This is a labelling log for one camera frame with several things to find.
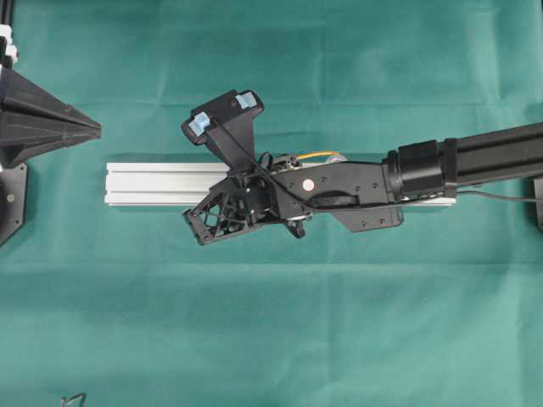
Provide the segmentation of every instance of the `black plastic part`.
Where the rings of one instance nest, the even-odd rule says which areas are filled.
[[[100,124],[14,70],[0,71],[0,164],[12,168],[62,147],[100,138]]]
[[[246,92],[253,94],[256,105],[243,109],[239,105],[236,96]],[[237,169],[250,164],[249,157],[244,151],[240,150],[239,145],[253,158],[255,157],[253,119],[263,110],[264,104],[256,93],[252,91],[240,93],[230,91],[193,109],[190,112],[191,117],[182,123],[181,128],[188,140],[194,145],[205,143],[207,148],[222,162],[231,169]],[[204,133],[198,136],[193,132],[189,124],[194,120],[194,116],[202,112],[205,112],[210,118],[210,125],[205,129]],[[235,137],[235,141],[231,136],[225,134],[226,132]]]
[[[0,172],[0,246],[25,224],[27,171],[20,164]]]
[[[387,227],[396,227],[404,221],[400,208],[354,209],[333,212],[332,215],[350,231],[373,231]]]
[[[534,196],[537,199],[543,199],[543,176],[534,179]],[[535,210],[537,214],[537,227],[543,231],[543,203],[536,203]]]

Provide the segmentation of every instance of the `black bracket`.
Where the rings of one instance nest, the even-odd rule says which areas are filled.
[[[534,195],[536,199],[543,199],[543,176],[534,179]],[[536,203],[537,227],[543,231],[543,203]]]
[[[0,246],[25,223],[26,164],[0,172]]]

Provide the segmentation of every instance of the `black cone-shaped object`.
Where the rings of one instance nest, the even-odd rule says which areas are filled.
[[[0,165],[100,138],[100,124],[14,70],[0,70]]]
[[[25,221],[25,161],[100,132],[99,123],[0,65],[0,245]]]

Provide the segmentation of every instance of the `silver metal bar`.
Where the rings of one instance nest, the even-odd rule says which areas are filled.
[[[304,163],[304,166],[322,163]],[[105,203],[110,206],[194,206],[224,179],[223,163],[108,163]],[[446,207],[453,198],[433,198],[417,206]]]

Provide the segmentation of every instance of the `green fabric surface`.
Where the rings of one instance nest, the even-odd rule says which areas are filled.
[[[462,197],[352,234],[318,215],[200,247],[104,204],[107,162],[206,154],[189,110],[255,90],[258,151],[385,154],[543,120],[540,0],[15,4],[16,69],[103,125],[32,159],[0,249],[0,405],[536,406],[534,208]],[[530,193],[528,182],[485,190]]]

